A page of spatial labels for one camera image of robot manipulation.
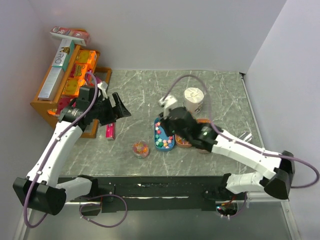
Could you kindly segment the clear glass jar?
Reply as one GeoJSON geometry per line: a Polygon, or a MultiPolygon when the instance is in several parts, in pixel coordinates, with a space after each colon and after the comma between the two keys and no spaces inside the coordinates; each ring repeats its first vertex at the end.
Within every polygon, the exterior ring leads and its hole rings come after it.
{"type": "Polygon", "coordinates": [[[132,145],[132,151],[138,159],[144,159],[149,155],[150,148],[144,140],[139,140],[132,145]]]}

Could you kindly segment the silver metal scoop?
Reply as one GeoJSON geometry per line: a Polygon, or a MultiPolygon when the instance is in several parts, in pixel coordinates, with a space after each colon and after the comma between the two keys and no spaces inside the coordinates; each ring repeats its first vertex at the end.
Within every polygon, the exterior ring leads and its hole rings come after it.
{"type": "Polygon", "coordinates": [[[244,131],[242,134],[238,135],[237,138],[249,143],[252,140],[253,136],[250,132],[244,131]]]}

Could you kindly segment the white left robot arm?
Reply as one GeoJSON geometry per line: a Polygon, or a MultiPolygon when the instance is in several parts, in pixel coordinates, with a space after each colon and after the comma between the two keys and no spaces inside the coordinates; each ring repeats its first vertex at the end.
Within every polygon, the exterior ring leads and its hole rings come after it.
{"type": "Polygon", "coordinates": [[[61,111],[52,138],[40,159],[25,178],[18,177],[13,189],[23,209],[57,215],[66,202],[78,197],[94,201],[99,195],[98,179],[79,175],[64,183],[58,179],[76,141],[94,120],[108,125],[131,116],[117,92],[112,94],[115,105],[105,91],[82,86],[78,97],[61,111]]]}

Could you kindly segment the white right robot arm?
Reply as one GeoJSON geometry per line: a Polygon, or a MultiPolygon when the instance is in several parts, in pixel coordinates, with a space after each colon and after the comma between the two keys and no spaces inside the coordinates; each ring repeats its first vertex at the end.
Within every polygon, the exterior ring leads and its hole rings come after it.
{"type": "Polygon", "coordinates": [[[247,143],[211,123],[198,123],[184,107],[165,107],[160,125],[168,135],[178,135],[193,147],[231,158],[254,170],[245,174],[226,174],[218,187],[223,199],[235,194],[264,191],[273,198],[287,200],[295,174],[293,154],[277,153],[247,143]]]}

